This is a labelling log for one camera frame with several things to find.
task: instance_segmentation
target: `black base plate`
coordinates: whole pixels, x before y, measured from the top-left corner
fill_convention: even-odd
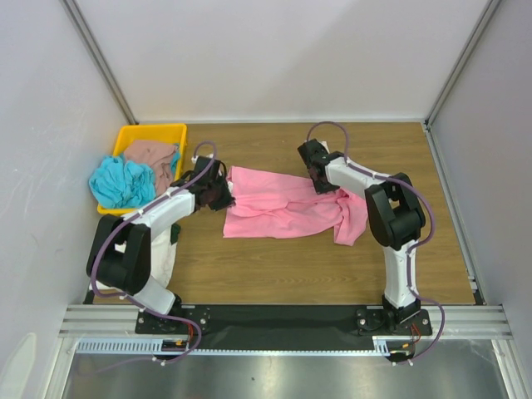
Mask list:
[[[395,324],[390,311],[380,308],[364,308],[357,310],[358,334],[361,336],[373,335],[399,335],[411,336],[413,324],[419,329],[421,335],[432,335],[429,313],[422,309],[418,314],[408,318],[400,324]]]
[[[380,326],[385,311],[364,305],[196,305],[185,308],[185,317],[202,327],[199,348],[240,351],[354,351],[372,350],[372,336],[399,335],[411,340],[411,323],[391,329]],[[360,325],[362,318],[367,328]],[[411,319],[422,335],[431,334],[423,324],[428,313]],[[182,323],[139,313],[139,334],[187,334]]]
[[[196,322],[204,333],[209,326],[210,310],[207,306],[183,307],[183,318]],[[188,335],[189,328],[184,323],[158,318],[148,312],[139,312],[136,317],[135,333],[154,335]]]

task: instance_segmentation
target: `metal floor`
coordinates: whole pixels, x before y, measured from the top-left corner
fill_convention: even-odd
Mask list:
[[[76,355],[63,399],[507,398],[491,341],[442,341],[413,367],[382,357],[190,356],[161,367]]]

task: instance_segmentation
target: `white wall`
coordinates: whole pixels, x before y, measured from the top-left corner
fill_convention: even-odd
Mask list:
[[[87,180],[125,121],[57,0],[3,1],[0,49],[0,369],[36,333],[33,399],[87,284]]]
[[[78,0],[140,121],[421,119],[486,0]]]
[[[434,126],[490,303],[532,375],[532,2],[503,2]]]

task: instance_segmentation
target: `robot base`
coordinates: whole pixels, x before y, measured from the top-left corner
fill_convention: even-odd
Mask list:
[[[432,335],[431,320],[425,309],[402,323],[395,323],[393,311],[385,308],[366,307],[357,310],[357,333],[360,336],[411,336],[411,327],[416,325],[424,337]]]
[[[210,309],[206,306],[182,305],[179,316],[188,318],[196,322],[201,327],[201,332],[205,333],[209,326]],[[158,318],[148,312],[139,312],[136,318],[135,333],[150,335],[187,335],[188,326],[184,323],[169,320],[168,318]]]

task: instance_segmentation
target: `clothes in bin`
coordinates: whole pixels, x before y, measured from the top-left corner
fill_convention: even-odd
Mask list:
[[[107,156],[89,186],[105,208],[139,208],[170,187],[179,158],[179,145],[135,140],[120,156]]]

